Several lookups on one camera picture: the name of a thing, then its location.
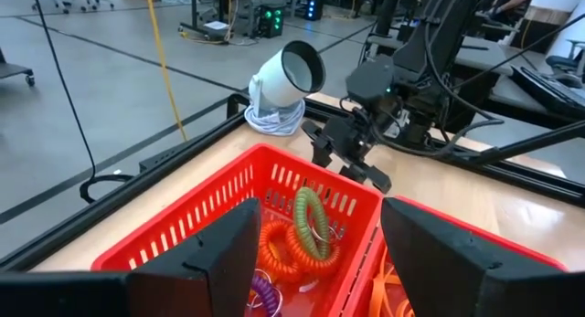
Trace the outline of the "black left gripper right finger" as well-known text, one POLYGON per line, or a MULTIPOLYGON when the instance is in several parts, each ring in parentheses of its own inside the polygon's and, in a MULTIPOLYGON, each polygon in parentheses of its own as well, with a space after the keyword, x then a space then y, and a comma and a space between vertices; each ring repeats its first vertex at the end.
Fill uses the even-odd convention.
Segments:
POLYGON ((397 198, 383 201, 381 225, 416 317, 475 317, 484 275, 498 267, 489 243, 397 198))

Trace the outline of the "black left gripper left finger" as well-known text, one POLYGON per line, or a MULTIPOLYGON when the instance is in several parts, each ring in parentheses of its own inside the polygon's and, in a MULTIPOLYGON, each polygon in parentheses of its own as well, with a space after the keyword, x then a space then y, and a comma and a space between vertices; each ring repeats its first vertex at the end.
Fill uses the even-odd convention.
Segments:
POLYGON ((261 204, 249 198, 129 277, 130 317, 242 317, 261 204))

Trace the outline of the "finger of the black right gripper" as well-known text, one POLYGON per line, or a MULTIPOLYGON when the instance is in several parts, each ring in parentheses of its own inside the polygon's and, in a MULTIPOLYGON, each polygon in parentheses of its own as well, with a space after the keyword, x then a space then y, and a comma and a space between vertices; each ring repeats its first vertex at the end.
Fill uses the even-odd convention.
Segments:
POLYGON ((326 168, 332 162, 330 155, 333 152, 333 146, 330 139, 323 134, 323 129, 312 121, 303 122, 301 128, 312 141, 312 163, 326 168))
POLYGON ((383 194, 387 194, 391 188, 389 176, 375 166, 363 163, 350 164, 349 166, 343 166, 340 174, 360 184, 369 179, 372 185, 383 194))

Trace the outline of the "orange rubber band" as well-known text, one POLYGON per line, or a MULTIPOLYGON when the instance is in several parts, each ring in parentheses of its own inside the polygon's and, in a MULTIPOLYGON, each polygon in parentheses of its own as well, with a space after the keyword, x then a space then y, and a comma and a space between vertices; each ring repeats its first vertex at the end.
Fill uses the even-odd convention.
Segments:
POLYGON ((380 259, 378 273, 373 278, 373 288, 368 304, 367 317, 415 317, 408 299, 402 300, 395 309, 390 305, 387 286, 402 286, 395 266, 387 262, 388 249, 384 248, 380 259))

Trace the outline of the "purple coil keychain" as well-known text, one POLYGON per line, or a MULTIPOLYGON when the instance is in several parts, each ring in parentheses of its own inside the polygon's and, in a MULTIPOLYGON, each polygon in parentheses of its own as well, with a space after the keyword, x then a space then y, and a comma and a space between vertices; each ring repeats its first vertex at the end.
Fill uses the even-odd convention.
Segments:
POLYGON ((266 272, 256 269, 253 276, 249 301, 250 309, 263 308, 266 317, 282 317, 283 296, 281 291, 272 283, 271 277, 266 272))

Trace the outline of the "green coil keychain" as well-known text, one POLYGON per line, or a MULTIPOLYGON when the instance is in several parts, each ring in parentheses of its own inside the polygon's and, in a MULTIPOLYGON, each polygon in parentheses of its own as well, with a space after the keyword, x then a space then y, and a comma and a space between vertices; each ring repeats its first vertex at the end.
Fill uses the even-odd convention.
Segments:
POLYGON ((301 187, 294 200, 293 220, 295 232, 305 252, 314 259, 330 256, 329 219, 317 193, 301 187))

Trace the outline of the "grey operator desk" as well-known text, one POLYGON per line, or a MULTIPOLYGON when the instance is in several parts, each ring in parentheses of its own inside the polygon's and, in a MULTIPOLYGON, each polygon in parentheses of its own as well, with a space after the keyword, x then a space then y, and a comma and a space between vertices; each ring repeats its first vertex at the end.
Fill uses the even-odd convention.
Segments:
MULTIPOLYGON (((452 75, 457 79, 469 79, 471 76, 491 68, 496 61, 504 59, 505 52, 502 46, 492 41, 467 37, 463 41, 455 65, 452 67, 452 75)), ((522 122, 553 129, 585 120, 548 111, 511 80, 512 67, 511 63, 506 63, 468 84, 465 88, 468 90, 485 89, 488 96, 479 103, 480 107, 486 111, 522 122)))

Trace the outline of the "black desk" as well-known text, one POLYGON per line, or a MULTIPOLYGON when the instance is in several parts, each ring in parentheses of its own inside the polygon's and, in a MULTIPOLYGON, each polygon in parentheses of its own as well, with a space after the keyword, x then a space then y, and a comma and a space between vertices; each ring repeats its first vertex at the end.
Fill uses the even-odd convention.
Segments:
POLYGON ((233 0, 191 0, 191 22, 179 24, 179 35, 200 44, 228 45, 232 38, 232 2, 233 0), (203 27, 206 22, 215 20, 228 24, 229 29, 218 32, 203 27))

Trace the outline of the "red slotted plastic basket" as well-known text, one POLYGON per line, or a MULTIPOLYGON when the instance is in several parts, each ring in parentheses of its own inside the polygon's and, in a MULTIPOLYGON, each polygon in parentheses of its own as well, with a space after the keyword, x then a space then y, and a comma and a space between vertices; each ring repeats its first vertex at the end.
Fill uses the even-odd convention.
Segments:
MULTIPOLYGON (((341 264, 335 273, 324 277, 301 270, 302 276, 296 282, 277 280, 263 270, 282 292, 283 317, 339 317, 376 232, 383 196, 268 144, 256 144, 225 164, 102 253, 91 267, 94 270, 140 267, 248 198, 259 199, 262 226, 272 220, 294 226, 295 195, 303 186, 313 189, 324 205, 331 228, 331 251, 334 243, 340 245, 341 264)), ((282 258, 291 263, 285 236, 272 242, 282 258)))
MULTIPOLYGON (((465 230, 488 240, 491 240, 504 248, 508 248, 524 256, 532 258, 538 262, 542 262, 546 265, 565 271, 567 268, 559 261, 539 253, 531 248, 524 247, 514 241, 503 238, 496 235, 493 232, 484 230, 480 227, 474 226, 470 223, 462 221, 457 217, 452 217, 446 213, 443 213, 437 209, 429 206, 425 206, 415 200, 409 199, 404 196, 398 196, 397 199, 402 203, 407 203, 411 206, 420 208, 426 212, 430 212, 436 217, 439 217, 445 221, 451 222, 454 225, 464 228, 465 230)), ((386 243, 383 237, 381 229, 377 229, 376 233, 371 242, 371 247, 365 256, 364 263, 360 268, 360 271, 356 276, 356 284, 350 291, 346 300, 345 307, 340 313, 340 317, 367 317, 368 304, 371 298, 371 292, 373 288, 373 278, 378 273, 378 267, 380 259, 383 257, 383 250, 386 248, 386 243)), ((388 256, 388 263, 392 263, 391 258, 388 256)), ((400 286, 387 286, 388 298, 390 305, 393 309, 404 299, 407 299, 406 293, 400 286)))

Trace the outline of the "white cylindrical spot lamp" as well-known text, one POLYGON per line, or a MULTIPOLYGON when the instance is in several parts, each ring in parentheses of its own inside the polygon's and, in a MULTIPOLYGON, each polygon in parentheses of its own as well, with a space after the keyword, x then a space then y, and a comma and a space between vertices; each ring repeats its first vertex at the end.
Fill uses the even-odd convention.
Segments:
POLYGON ((312 45, 288 42, 252 76, 250 100, 263 109, 285 108, 322 89, 324 62, 312 45))

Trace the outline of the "computer tower blue lights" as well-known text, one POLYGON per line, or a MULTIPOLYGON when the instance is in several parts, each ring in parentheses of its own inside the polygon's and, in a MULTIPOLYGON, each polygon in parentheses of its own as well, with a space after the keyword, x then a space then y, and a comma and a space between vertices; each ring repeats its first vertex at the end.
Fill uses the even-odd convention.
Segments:
POLYGON ((310 21, 320 20, 323 16, 324 0, 307 0, 304 18, 310 21))

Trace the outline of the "computer tower green lights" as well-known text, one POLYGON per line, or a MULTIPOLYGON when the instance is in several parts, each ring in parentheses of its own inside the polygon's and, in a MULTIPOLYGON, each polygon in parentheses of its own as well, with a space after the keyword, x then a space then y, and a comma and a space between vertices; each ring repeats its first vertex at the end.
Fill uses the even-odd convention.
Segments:
POLYGON ((260 37, 273 38, 282 35, 283 10, 281 7, 262 5, 258 21, 260 37))

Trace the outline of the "black keyboard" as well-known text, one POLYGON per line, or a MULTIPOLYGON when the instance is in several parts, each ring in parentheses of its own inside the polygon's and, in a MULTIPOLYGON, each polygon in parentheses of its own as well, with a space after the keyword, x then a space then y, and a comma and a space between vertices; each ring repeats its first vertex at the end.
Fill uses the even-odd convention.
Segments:
POLYGON ((585 90, 564 85, 525 67, 512 67, 511 80, 548 111, 585 119, 585 90))

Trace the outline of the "grey wheeled cart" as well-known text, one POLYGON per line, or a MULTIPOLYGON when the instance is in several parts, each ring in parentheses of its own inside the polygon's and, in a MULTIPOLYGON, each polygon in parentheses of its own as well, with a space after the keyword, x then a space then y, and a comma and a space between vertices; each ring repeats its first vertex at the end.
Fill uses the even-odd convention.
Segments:
POLYGON ((25 82, 29 87, 34 87, 36 85, 33 69, 8 63, 2 49, 0 48, 0 79, 7 79, 18 75, 25 76, 25 82))

